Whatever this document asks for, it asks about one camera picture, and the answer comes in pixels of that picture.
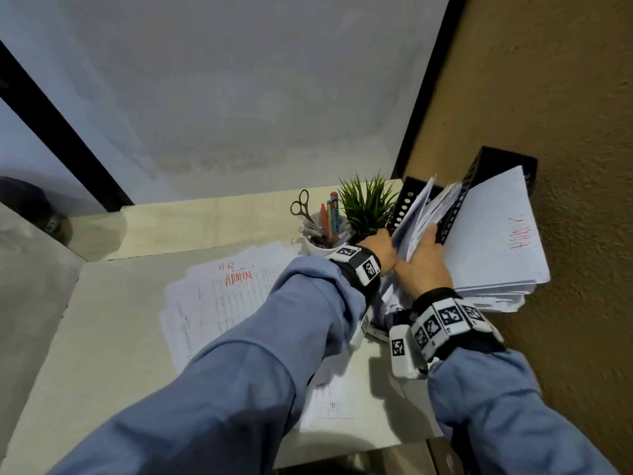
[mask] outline blue sleeve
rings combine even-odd
[[[269,473],[310,377],[341,352],[364,309],[334,263],[295,259],[255,314],[174,382],[114,415],[49,475]]]
[[[617,473],[575,426],[543,403],[519,352],[458,348],[431,367],[429,396],[448,439],[453,428],[467,428],[481,473]]]

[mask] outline black file organizer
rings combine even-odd
[[[465,196],[468,194],[468,190],[472,187],[476,187],[479,183],[485,182],[493,176],[507,172],[511,168],[523,167],[523,173],[526,178],[527,193],[532,194],[534,190],[534,183],[536,182],[536,169],[538,166],[538,160],[533,156],[522,155],[513,151],[500,150],[498,148],[491,148],[487,146],[481,147],[479,154],[475,157],[475,160],[468,169],[468,173],[464,176],[462,181],[462,190],[458,201],[449,209],[447,214],[442,218],[437,226],[436,242],[444,244],[448,233],[451,231],[455,218],[462,207],[462,203]],[[396,229],[398,219],[402,218],[398,214],[403,211],[403,206],[409,209],[415,198],[426,186],[426,182],[418,180],[412,176],[408,176],[403,187],[400,190],[398,200],[394,205],[394,209],[391,213],[389,223],[387,224],[387,230],[389,233],[393,233]],[[433,185],[431,189],[431,195],[429,199],[435,198],[444,188],[438,185]]]

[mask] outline person's left hand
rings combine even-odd
[[[393,270],[394,265],[398,261],[396,249],[391,244],[391,237],[389,237],[387,229],[381,228],[376,235],[367,237],[358,245],[370,249],[378,257],[381,275],[386,275]]]

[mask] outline pen holder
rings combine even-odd
[[[320,227],[321,226],[321,213],[318,211],[316,213],[313,213],[311,216],[312,216],[312,220],[314,220],[315,223]],[[345,216],[341,215],[341,212],[339,212],[339,225],[343,228],[343,229],[341,229],[341,231],[344,231],[344,229],[345,229],[345,227],[347,225],[347,218],[345,218]],[[303,236],[303,241],[306,244],[306,248],[308,249],[308,253],[310,255],[312,255],[312,256],[329,255],[330,253],[332,253],[336,249],[340,248],[340,247],[336,247],[336,248],[320,248],[320,247],[317,247],[316,245],[312,244],[312,241],[310,241],[310,237],[306,237],[305,235]]]

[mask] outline stack of paper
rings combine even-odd
[[[453,184],[429,201],[433,181],[428,182],[392,236],[398,256],[407,261],[424,230],[439,222],[460,196],[460,185]],[[444,247],[455,290],[482,311],[518,311],[525,295],[534,292],[537,284],[550,281],[522,167],[468,191]],[[411,302],[393,276],[385,279],[381,294],[381,317]]]
[[[184,279],[168,285],[160,322],[176,373],[208,343],[257,311],[296,256],[281,242],[250,247],[223,260],[190,267]],[[324,359],[309,387],[299,429],[309,429],[317,419],[351,418],[351,404],[345,398],[346,357]]]

